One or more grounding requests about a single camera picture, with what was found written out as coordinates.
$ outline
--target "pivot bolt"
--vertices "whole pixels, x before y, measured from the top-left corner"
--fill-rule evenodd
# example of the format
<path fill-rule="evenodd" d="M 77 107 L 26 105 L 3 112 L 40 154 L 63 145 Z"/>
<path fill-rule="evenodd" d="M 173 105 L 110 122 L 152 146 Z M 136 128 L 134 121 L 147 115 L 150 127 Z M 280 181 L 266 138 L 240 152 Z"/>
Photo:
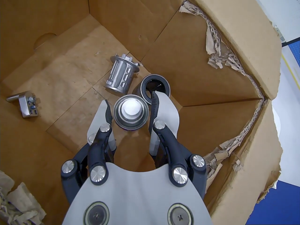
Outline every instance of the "pivot bolt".
<path fill-rule="evenodd" d="M 158 121 L 155 121 L 154 127 L 158 130 L 162 130 L 163 128 L 166 127 L 166 124 L 163 121 L 158 120 Z"/>
<path fill-rule="evenodd" d="M 200 155 L 194 155 L 193 162 L 197 167 L 203 167 L 205 165 L 205 160 Z"/>
<path fill-rule="evenodd" d="M 176 167 L 172 172 L 173 179 L 179 184 L 185 184 L 188 181 L 188 174 L 182 167 Z"/>
<path fill-rule="evenodd" d="M 91 145 L 94 142 L 95 137 L 96 137 L 96 133 L 93 133 L 89 136 L 89 145 Z"/>
<path fill-rule="evenodd" d="M 62 164 L 61 170 L 63 173 L 69 173 L 74 169 L 74 162 L 72 160 L 68 160 Z"/>
<path fill-rule="evenodd" d="M 95 166 L 90 174 L 90 179 L 92 182 L 100 182 L 101 180 L 104 179 L 106 174 L 106 170 L 103 166 Z"/>
<path fill-rule="evenodd" d="M 110 129 L 110 124 L 109 123 L 104 123 L 100 125 L 100 131 L 101 132 L 108 132 Z"/>

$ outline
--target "corrugated cardboard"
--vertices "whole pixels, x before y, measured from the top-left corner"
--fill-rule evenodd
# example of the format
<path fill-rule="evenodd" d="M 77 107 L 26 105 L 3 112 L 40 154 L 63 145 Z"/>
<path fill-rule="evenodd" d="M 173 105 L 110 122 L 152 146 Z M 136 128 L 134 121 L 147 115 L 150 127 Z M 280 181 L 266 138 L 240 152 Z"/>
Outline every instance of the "corrugated cardboard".
<path fill-rule="evenodd" d="M 24 120 L 18 104 L 1 98 L 0 167 L 26 184 L 47 213 L 43 222 L 62 221 L 68 205 L 59 199 L 60 166 L 85 143 L 100 101 L 113 106 L 119 97 L 103 87 L 115 53 L 130 53 L 143 65 L 131 90 L 149 72 L 170 82 L 180 113 L 178 140 L 205 156 L 209 167 L 204 202 L 214 224 L 247 221 L 278 178 L 282 153 L 270 101 L 278 89 L 281 44 L 255 0 L 0 5 L 2 94 L 32 90 L 41 100 L 41 117 Z M 222 59 L 224 52 L 233 59 Z M 154 169 L 147 129 L 113 128 L 116 164 Z M 49 175 L 51 181 L 43 181 Z"/>

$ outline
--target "blue floor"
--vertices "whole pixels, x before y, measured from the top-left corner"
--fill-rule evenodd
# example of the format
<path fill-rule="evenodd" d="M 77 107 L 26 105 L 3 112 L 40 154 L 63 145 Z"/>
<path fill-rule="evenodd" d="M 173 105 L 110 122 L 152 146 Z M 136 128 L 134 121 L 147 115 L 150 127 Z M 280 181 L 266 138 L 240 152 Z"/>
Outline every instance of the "blue floor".
<path fill-rule="evenodd" d="M 278 181 L 256 204 L 246 224 L 300 224 L 300 187 Z"/>
<path fill-rule="evenodd" d="M 289 48 L 291 49 L 294 57 L 296 58 L 297 63 L 299 64 L 299 67 L 300 67 L 300 41 L 290 44 Z"/>

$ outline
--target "black rubber ring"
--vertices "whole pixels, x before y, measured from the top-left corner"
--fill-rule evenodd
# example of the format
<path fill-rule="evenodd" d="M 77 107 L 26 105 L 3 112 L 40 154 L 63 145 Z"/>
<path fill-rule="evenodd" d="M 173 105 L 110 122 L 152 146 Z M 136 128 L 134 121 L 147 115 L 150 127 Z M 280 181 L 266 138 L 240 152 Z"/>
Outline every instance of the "black rubber ring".
<path fill-rule="evenodd" d="M 157 86 L 157 87 L 152 87 L 151 90 L 149 90 L 149 83 L 153 82 L 155 84 L 155 80 L 157 80 L 157 84 L 161 84 L 162 86 Z M 153 91 L 159 91 L 162 93 L 165 93 L 168 97 L 170 96 L 171 90 L 170 90 L 170 85 L 168 83 L 168 81 L 160 76 L 160 75 L 156 75 L 156 74 L 151 74 L 149 76 L 146 76 L 140 86 L 140 92 L 141 92 L 141 96 L 142 98 L 151 105 L 152 103 L 152 98 L 149 97 L 146 93 L 146 91 L 150 91 L 150 93 L 152 93 Z"/>

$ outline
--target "metal screw cap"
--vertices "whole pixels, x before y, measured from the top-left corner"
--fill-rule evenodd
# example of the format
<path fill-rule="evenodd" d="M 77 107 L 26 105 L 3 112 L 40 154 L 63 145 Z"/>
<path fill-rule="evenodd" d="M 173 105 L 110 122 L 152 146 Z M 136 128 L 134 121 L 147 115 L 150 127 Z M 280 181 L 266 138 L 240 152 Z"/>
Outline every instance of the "metal screw cap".
<path fill-rule="evenodd" d="M 109 221 L 109 210 L 105 203 L 94 202 L 83 215 L 83 221 L 85 225 L 107 225 Z"/>
<path fill-rule="evenodd" d="M 30 96 L 30 97 L 28 98 L 28 100 L 29 100 L 30 102 L 35 102 L 35 97 Z"/>
<path fill-rule="evenodd" d="M 186 206 L 181 203 L 175 203 L 168 210 L 168 224 L 192 225 L 193 215 Z"/>
<path fill-rule="evenodd" d="M 110 124 L 109 123 L 104 123 L 100 125 L 100 131 L 101 132 L 108 132 L 110 129 Z"/>
<path fill-rule="evenodd" d="M 188 181 L 188 174 L 182 167 L 173 169 L 173 179 L 179 184 L 185 184 Z"/>
<path fill-rule="evenodd" d="M 205 165 L 205 160 L 200 155 L 194 155 L 193 162 L 197 167 L 203 167 Z"/>
<path fill-rule="evenodd" d="M 154 127 L 158 130 L 162 130 L 163 128 L 165 128 L 166 124 L 163 121 L 155 121 L 154 123 Z"/>
<path fill-rule="evenodd" d="M 100 182 L 102 179 L 104 179 L 106 174 L 106 170 L 103 166 L 95 166 L 90 174 L 90 179 L 93 182 Z"/>
<path fill-rule="evenodd" d="M 96 137 L 96 133 L 93 133 L 89 136 L 89 145 L 91 145 L 94 142 L 95 137 Z"/>
<path fill-rule="evenodd" d="M 63 173 L 69 173 L 74 169 L 74 162 L 72 160 L 68 160 L 62 164 L 61 170 Z"/>

